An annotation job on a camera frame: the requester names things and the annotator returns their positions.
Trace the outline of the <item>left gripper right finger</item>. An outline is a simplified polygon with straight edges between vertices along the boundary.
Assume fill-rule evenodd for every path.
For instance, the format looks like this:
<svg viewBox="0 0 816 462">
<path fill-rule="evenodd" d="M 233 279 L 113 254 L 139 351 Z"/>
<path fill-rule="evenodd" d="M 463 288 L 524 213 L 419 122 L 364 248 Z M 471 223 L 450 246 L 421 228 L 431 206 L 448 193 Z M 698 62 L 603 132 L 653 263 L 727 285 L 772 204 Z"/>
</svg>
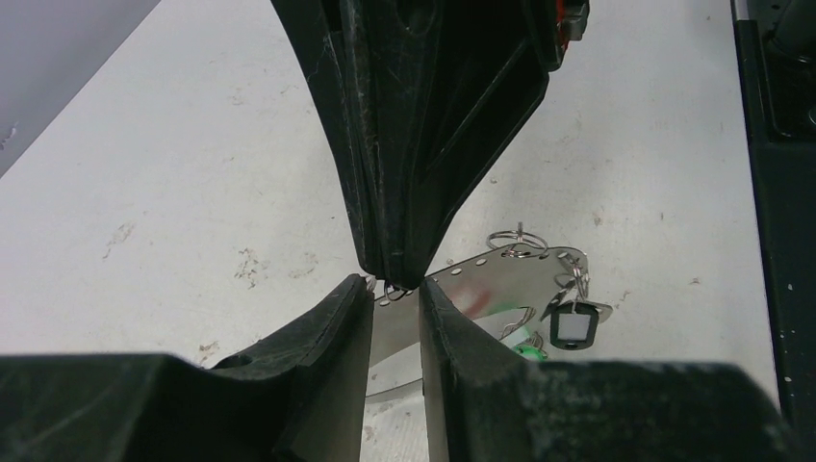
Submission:
<svg viewBox="0 0 816 462">
<path fill-rule="evenodd" d="M 801 461 L 794 432 L 722 363 L 527 360 L 419 287 L 433 461 Z"/>
</svg>

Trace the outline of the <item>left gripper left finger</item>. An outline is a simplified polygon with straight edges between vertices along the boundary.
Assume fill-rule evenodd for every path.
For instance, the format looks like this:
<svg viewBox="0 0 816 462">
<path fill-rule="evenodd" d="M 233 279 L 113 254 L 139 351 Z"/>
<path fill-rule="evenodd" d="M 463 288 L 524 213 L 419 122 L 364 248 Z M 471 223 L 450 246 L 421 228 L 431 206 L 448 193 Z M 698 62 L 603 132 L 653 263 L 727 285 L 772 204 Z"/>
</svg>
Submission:
<svg viewBox="0 0 816 462">
<path fill-rule="evenodd" d="M 163 353 L 5 356 L 5 461 L 355 461 L 373 294 L 350 275 L 209 369 Z"/>
</svg>

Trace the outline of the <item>black tagged key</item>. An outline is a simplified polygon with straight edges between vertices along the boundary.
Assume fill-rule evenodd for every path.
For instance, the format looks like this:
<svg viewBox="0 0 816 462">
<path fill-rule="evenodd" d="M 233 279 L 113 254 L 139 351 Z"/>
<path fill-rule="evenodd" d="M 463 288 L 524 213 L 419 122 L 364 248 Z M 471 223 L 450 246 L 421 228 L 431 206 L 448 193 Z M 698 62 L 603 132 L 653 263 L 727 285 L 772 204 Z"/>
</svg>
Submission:
<svg viewBox="0 0 816 462">
<path fill-rule="evenodd" d="M 570 301 L 556 307 L 550 315 L 549 342 L 563 350 L 591 347 L 599 325 L 597 308 L 585 301 Z"/>
</svg>

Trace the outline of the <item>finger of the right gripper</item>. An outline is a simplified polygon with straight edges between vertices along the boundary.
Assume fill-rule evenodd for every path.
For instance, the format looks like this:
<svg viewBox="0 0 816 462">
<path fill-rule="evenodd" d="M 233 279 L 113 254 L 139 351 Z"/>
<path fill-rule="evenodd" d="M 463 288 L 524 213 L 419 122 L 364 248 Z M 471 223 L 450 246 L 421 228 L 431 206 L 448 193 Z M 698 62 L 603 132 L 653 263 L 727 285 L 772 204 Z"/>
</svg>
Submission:
<svg viewBox="0 0 816 462">
<path fill-rule="evenodd" d="M 344 3 L 344 183 L 366 272 L 419 286 L 589 15 L 586 1 Z"/>
<path fill-rule="evenodd" d="M 351 14 L 358 3 L 278 0 L 271 5 L 293 48 L 330 147 L 359 265 L 384 280 L 373 194 L 349 83 Z"/>
</svg>

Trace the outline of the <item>metal key holder ring plate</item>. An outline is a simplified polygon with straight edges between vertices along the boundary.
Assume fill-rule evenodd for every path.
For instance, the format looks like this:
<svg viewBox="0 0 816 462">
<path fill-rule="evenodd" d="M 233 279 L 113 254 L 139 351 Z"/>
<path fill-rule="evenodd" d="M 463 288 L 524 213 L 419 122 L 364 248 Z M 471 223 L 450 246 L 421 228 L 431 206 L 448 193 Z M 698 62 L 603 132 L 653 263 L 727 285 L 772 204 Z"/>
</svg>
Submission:
<svg viewBox="0 0 816 462">
<path fill-rule="evenodd" d="M 599 325 L 613 313 L 589 298 L 588 256 L 552 246 L 522 227 L 487 238 L 488 251 L 430 274 L 466 318 L 512 349 L 527 343 L 547 354 L 550 315 L 563 303 L 585 301 L 599 312 Z M 421 389 L 420 295 L 384 285 L 375 300 L 368 403 L 407 397 Z"/>
</svg>

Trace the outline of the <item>green tagged key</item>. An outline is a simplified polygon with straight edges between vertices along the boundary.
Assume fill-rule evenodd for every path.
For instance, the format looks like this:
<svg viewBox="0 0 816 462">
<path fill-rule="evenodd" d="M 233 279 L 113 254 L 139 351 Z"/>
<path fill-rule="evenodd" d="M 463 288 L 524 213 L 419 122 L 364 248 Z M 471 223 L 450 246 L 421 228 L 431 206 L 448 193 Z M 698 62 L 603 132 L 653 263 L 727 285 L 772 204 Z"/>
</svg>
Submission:
<svg viewBox="0 0 816 462">
<path fill-rule="evenodd" d="M 531 344 L 521 343 L 512 347 L 512 350 L 528 361 L 543 362 L 548 360 L 545 351 Z"/>
</svg>

